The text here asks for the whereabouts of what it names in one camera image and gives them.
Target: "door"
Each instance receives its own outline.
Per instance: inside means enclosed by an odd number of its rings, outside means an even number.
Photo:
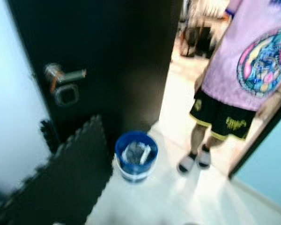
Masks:
[[[8,2],[61,141],[94,114],[102,115],[111,145],[121,133],[147,131],[158,120],[181,2]],[[51,93],[49,63],[65,75],[85,69],[86,76]],[[57,90],[69,104],[59,104]]]

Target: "white wall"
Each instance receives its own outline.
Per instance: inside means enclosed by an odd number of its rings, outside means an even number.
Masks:
[[[50,154],[39,131],[48,118],[4,0],[0,0],[0,192],[9,193]]]
[[[281,120],[236,177],[281,206]]]

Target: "blue bucket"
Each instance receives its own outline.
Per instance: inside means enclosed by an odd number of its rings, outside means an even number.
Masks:
[[[123,161],[122,153],[126,149],[126,147],[132,142],[137,142],[137,143],[141,142],[144,143],[145,145],[150,146],[151,151],[148,155],[145,164],[136,165],[136,164],[129,164]],[[115,154],[116,162],[119,166],[122,177],[129,182],[138,183],[145,180],[152,172],[153,170],[152,166],[155,164],[157,158],[158,147],[155,141],[153,141],[153,139],[149,137],[147,134],[140,131],[132,131],[123,134],[117,140],[115,146],[115,152],[116,152]]]

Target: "circular print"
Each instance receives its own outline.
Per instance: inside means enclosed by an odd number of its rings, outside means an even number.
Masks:
[[[264,97],[281,81],[281,29],[273,30],[254,41],[241,55],[237,78],[243,89]]]

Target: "door frame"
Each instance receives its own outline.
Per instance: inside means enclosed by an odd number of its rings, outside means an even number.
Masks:
[[[232,179],[234,175],[241,169],[241,167],[246,163],[246,161],[251,157],[251,155],[257,150],[259,145],[263,140],[272,132],[273,128],[281,120],[281,103],[278,105],[276,111],[273,112],[272,117],[268,121],[265,121],[265,127],[261,127],[253,140],[247,145],[248,148],[243,151],[242,155],[238,157],[235,163],[232,163],[232,166],[229,170],[228,178]]]

